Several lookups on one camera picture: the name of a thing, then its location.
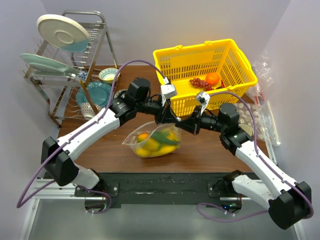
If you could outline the clear zip top bag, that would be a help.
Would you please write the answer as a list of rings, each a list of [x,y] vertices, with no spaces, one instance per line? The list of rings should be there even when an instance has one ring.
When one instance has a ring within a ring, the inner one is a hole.
[[[143,159],[171,154],[180,148],[182,130],[173,123],[147,122],[131,132],[122,142]]]

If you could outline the mango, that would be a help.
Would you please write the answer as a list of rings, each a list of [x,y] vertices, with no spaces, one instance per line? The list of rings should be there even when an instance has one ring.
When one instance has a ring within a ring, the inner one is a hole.
[[[145,133],[141,133],[137,136],[137,142],[138,143],[142,143],[144,142],[145,140],[147,140],[149,137],[149,133],[145,132]]]

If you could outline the yellow plastic shopping basket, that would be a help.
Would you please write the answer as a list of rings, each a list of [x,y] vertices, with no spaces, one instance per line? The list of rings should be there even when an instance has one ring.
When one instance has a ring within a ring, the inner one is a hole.
[[[219,76],[219,82],[208,91],[212,95],[209,110],[216,110],[223,103],[236,103],[238,99],[229,92],[242,97],[258,82],[246,55],[230,38],[158,49],[153,52],[153,58],[161,70],[157,74],[160,84],[164,83],[163,77],[167,77],[176,88],[171,107],[178,117],[190,115],[199,105],[196,95],[200,89],[190,82],[194,78],[204,80],[210,73]]]

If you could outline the yellow banana bunch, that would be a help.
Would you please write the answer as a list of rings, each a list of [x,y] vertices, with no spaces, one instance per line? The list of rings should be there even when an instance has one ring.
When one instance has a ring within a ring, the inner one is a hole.
[[[180,148],[179,144],[177,145],[161,144],[158,150],[149,150],[144,147],[141,147],[134,150],[133,152],[141,158],[154,158],[154,157],[160,157],[160,156],[171,154],[179,148]]]

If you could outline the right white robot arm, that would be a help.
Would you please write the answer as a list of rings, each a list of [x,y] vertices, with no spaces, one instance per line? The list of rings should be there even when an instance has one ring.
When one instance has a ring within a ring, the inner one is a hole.
[[[243,161],[262,181],[257,183],[240,171],[234,171],[223,183],[223,192],[230,197],[237,193],[255,201],[283,230],[302,219],[311,218],[312,190],[306,182],[298,183],[264,155],[257,143],[239,127],[236,106],[224,103],[218,115],[201,112],[197,106],[192,115],[176,123],[176,127],[198,134],[200,129],[215,131],[225,149]]]

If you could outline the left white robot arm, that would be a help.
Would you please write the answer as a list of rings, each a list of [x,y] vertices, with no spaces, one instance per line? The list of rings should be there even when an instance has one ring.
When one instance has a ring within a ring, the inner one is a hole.
[[[136,78],[127,90],[113,98],[110,106],[61,139],[48,137],[42,143],[41,165],[59,186],[76,184],[85,187],[92,196],[99,196],[104,184],[98,174],[74,163],[80,154],[107,133],[119,128],[137,113],[153,115],[156,123],[177,123],[170,107],[170,98],[177,95],[173,84],[165,79],[160,97],[150,97],[150,82]]]

